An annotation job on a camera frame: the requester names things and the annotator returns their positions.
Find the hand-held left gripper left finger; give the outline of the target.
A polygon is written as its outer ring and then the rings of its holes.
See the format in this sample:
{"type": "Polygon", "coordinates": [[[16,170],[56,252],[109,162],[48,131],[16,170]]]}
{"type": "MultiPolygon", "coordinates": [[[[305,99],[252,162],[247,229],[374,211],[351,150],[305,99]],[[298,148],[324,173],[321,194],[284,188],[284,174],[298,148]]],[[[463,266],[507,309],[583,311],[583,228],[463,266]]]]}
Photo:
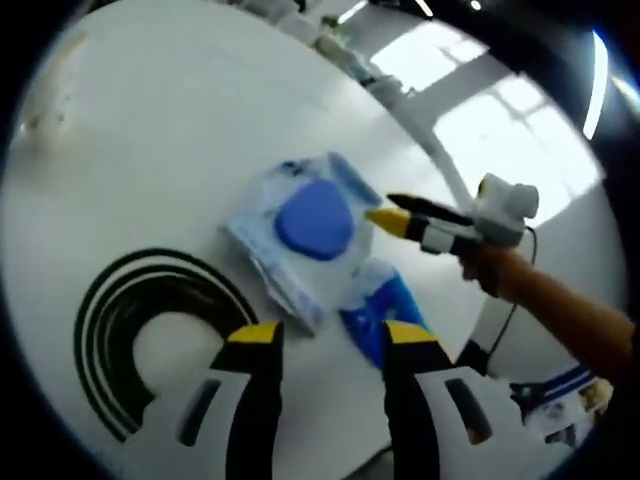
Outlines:
{"type": "Polygon", "coordinates": [[[284,326],[245,325],[212,364],[147,405],[130,479],[270,479],[282,412],[284,326]]]}

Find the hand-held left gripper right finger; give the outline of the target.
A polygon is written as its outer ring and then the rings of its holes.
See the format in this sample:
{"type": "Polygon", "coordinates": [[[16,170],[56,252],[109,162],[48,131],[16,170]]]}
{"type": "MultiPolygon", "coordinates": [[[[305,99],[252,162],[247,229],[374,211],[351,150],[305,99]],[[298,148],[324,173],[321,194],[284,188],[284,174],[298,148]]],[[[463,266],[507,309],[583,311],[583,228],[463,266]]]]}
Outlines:
{"type": "Polygon", "coordinates": [[[418,324],[383,324],[385,385],[396,479],[542,479],[545,444],[515,402],[456,367],[418,324]]]}

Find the person's right hand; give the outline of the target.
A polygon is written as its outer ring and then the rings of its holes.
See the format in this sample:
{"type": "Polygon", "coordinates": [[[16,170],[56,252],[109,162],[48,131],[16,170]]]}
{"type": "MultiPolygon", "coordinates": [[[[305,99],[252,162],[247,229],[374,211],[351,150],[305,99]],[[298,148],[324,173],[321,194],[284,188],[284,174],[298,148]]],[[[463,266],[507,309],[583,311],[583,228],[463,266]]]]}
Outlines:
{"type": "Polygon", "coordinates": [[[507,251],[482,244],[459,257],[465,281],[476,281],[481,289],[494,298],[501,297],[502,265],[507,251]]]}

